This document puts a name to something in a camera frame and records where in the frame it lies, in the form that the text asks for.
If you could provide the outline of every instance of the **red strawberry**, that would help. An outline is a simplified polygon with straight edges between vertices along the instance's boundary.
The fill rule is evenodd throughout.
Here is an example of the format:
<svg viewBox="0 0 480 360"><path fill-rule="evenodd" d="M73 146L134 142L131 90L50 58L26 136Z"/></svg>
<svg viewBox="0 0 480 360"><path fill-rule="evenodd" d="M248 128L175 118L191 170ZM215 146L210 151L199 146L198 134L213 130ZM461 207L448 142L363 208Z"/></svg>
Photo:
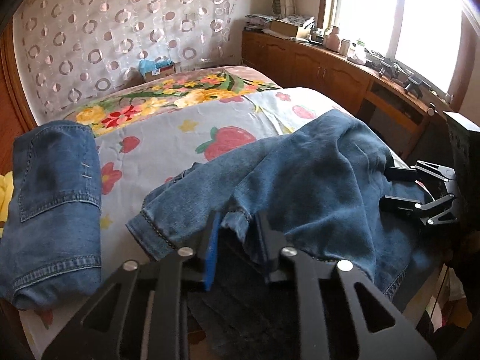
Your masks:
<svg viewBox="0 0 480 360"><path fill-rule="evenodd" d="M140 140L137 137L126 137L120 142L120 153L129 153L140 144Z"/></svg>
<svg viewBox="0 0 480 360"><path fill-rule="evenodd" d="M196 150L198 154L205 153L205 158L208 161L244 144L256 141L253 135L240 127L223 127L220 129L213 127L210 130L210 136L212 140L201 144Z"/></svg>
<svg viewBox="0 0 480 360"><path fill-rule="evenodd" d="M49 329L53 323L53 311L52 310L35 310L35 314L40 317L45 329Z"/></svg>
<svg viewBox="0 0 480 360"><path fill-rule="evenodd" d="M309 111L308 109L305 109L300 105L295 105L292 108L292 111L295 112L295 114L297 114L297 116L301 117L302 119L315 119L317 117L314 112Z"/></svg>

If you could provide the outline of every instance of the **strawberry print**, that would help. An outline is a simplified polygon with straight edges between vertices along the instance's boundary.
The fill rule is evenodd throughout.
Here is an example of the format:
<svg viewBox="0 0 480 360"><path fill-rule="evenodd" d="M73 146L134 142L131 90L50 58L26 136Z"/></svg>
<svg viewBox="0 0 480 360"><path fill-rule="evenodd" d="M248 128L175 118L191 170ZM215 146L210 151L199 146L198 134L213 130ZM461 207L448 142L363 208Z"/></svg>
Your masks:
<svg viewBox="0 0 480 360"><path fill-rule="evenodd" d="M317 115L313 111L303 108L301 105L295 105L292 111L302 119L315 119Z"/></svg>
<svg viewBox="0 0 480 360"><path fill-rule="evenodd" d="M196 150L198 154L204 153L207 161L211 161L237 147L256 141L256 138L249 132L234 126L213 127L210 130L210 137L212 140L201 144Z"/></svg>
<svg viewBox="0 0 480 360"><path fill-rule="evenodd" d="M235 97L227 97L226 99L220 99L219 102L221 103L229 103L229 102L236 102L236 103L241 103L243 102L243 97L241 96L235 96Z"/></svg>
<svg viewBox="0 0 480 360"><path fill-rule="evenodd" d="M115 183L123 176L121 170L113 170L113 162L106 163L102 167L102 195L112 192Z"/></svg>
<svg viewBox="0 0 480 360"><path fill-rule="evenodd" d="M140 144L140 140L137 137L125 137L122 142L120 142L120 153L129 153L135 149Z"/></svg>

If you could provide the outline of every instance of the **window frame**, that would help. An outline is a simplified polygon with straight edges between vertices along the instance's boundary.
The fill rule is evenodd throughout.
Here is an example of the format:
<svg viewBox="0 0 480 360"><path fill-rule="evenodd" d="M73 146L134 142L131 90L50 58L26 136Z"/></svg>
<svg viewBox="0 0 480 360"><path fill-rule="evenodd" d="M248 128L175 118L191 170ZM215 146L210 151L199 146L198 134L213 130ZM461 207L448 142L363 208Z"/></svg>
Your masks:
<svg viewBox="0 0 480 360"><path fill-rule="evenodd" d="M400 40L400 32L402 29L405 0L397 0L397 6L394 14L394 26L390 37L386 58L390 58L396 62L402 69L411 71L417 77L425 81L432 90L437 93L437 97L444 101L448 97L447 94L453 95L453 100L450 102L450 107L454 111L458 111L462 105L463 99L467 92L470 82L470 77L473 71L475 62L475 50L477 43L477 36L480 36L480 16L479 11L472 4L471 0L462 0L462 27L460 35L460 47L458 50L457 62L455 64L454 73L450 82L447 93L440 90L430 80L425 78L422 74L411 67L405 65L395 58ZM322 28L330 28L338 24L339 11L341 7L341 0L332 0L329 3L327 0L320 0L319 19L317 25Z"/></svg>

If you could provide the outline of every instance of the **small black object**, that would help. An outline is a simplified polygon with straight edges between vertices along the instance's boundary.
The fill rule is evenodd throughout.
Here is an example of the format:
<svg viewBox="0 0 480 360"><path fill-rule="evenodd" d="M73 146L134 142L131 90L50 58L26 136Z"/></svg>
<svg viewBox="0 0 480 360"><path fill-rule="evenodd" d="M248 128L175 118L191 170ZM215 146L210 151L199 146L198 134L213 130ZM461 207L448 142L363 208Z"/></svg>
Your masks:
<svg viewBox="0 0 480 360"><path fill-rule="evenodd" d="M381 61L381 68L378 72L378 77L385 76L389 80L397 79L398 78L398 70L394 66L393 62L389 58L384 58Z"/></svg>
<svg viewBox="0 0 480 360"><path fill-rule="evenodd" d="M459 224L460 193L455 171L452 168L417 161L412 168L390 167L385 170L388 180L404 182L422 181L429 186L429 191L437 191L438 198L431 203L422 204L418 200L383 196L380 199L380 210L396 212L417 221L420 227L453 226Z"/></svg>

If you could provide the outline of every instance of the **denim pocket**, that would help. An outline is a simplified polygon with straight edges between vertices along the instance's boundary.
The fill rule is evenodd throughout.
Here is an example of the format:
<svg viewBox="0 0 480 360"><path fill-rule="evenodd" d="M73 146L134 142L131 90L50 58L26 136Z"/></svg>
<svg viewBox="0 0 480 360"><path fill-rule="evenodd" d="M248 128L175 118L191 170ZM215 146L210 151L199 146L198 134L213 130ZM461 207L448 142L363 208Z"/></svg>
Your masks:
<svg viewBox="0 0 480 360"><path fill-rule="evenodd" d="M98 153L93 139L81 139L89 130L79 125L52 126L32 139L18 197L22 223L70 202L100 209Z"/></svg>

